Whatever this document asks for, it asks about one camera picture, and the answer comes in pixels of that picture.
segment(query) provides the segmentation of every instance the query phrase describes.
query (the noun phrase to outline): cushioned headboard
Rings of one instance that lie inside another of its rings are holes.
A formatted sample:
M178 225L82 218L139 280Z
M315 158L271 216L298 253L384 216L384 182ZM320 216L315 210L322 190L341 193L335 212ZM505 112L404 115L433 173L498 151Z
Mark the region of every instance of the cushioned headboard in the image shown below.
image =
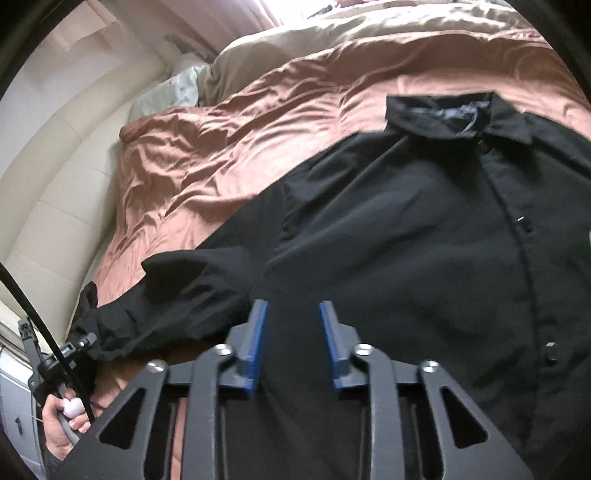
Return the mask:
M56 112L0 179L0 260L58 343L114 222L119 129L131 100L166 72L153 53L107 74ZM0 335L17 347L22 315L0 286Z

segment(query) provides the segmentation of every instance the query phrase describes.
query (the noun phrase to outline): white cabinet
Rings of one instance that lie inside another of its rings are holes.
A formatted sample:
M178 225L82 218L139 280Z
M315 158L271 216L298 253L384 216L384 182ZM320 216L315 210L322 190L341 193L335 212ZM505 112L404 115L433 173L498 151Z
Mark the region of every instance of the white cabinet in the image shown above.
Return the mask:
M0 352L0 415L8 439L39 478L44 479L35 400L27 387L31 370L6 350Z

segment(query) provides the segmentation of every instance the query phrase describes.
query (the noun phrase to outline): shirt collar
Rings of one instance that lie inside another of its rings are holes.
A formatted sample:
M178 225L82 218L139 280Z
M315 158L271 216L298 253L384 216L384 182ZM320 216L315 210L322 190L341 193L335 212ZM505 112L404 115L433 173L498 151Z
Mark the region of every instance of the shirt collar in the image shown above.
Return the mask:
M484 133L532 144L523 116L493 92L390 96L386 119L389 125L434 140L471 140Z

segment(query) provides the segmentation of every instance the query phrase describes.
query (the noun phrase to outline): black cable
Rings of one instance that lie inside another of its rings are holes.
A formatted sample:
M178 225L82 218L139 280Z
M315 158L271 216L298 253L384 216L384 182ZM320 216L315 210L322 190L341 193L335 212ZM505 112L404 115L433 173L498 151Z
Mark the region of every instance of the black cable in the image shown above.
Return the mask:
M95 415L92 412L92 408L90 406L90 399L86 394L86 391L82 386L82 383L72 370L68 361L62 355L60 348L57 346L56 341L53 339L53 335L51 335L51 332L49 331L45 323L43 323L43 320L41 320L41 317L35 310L35 307L33 307L27 296L21 290L21 287L18 286L16 280L14 280L14 278L6 269L6 267L4 267L2 262L0 262L0 281L4 284L4 286L8 289L10 294L14 297L17 303L25 311L25 313L31 319L37 330L39 330L41 336L47 342L47 345L49 345L51 352L53 353L53 355L55 355L56 360L62 365L64 372L70 378L72 384L74 385L74 388L76 389L76 392L80 396L82 404L84 405L84 409L86 410L86 415L88 415L89 422L93 423L95 420Z

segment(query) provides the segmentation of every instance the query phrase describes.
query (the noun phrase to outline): bolt head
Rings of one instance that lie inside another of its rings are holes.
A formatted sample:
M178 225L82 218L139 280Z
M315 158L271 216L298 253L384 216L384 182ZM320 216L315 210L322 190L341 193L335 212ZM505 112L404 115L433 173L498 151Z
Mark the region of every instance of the bolt head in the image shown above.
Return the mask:
M148 372L158 374L166 369L166 362L163 362L162 360L152 360L148 362L146 368L148 369Z
M372 354L372 352L374 351L374 347L368 345L367 343L358 343L357 345L355 345L353 351L357 355L368 356Z
M421 364L421 370L423 370L425 373L433 374L439 370L439 364L435 360L425 360Z
M230 355L233 352L232 346L228 345L227 343L220 343L220 344L216 345L214 348L215 348L215 352L219 356Z

